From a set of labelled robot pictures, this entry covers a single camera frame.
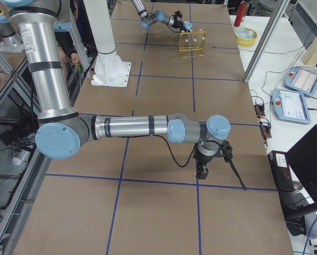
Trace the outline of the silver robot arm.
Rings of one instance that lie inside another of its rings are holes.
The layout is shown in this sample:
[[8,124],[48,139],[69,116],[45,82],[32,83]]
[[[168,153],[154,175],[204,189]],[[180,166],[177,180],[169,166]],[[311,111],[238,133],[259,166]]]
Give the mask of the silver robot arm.
[[38,150],[52,159],[66,159],[87,142],[103,138],[160,137],[166,143],[192,143],[190,158],[197,162],[196,177],[208,175],[207,163],[222,157],[232,163],[227,141],[231,125],[221,116],[206,121],[184,114],[129,117],[83,116],[71,105],[54,34],[56,25],[71,14],[64,1],[5,1],[11,21],[20,29],[29,72],[40,103]]
[[148,29],[153,24],[160,22],[168,27],[179,29],[179,31],[187,32],[190,30],[192,24],[182,21],[182,13],[176,11],[174,15],[167,15],[164,11],[157,9],[154,13],[147,11],[142,1],[131,1],[144,29]]

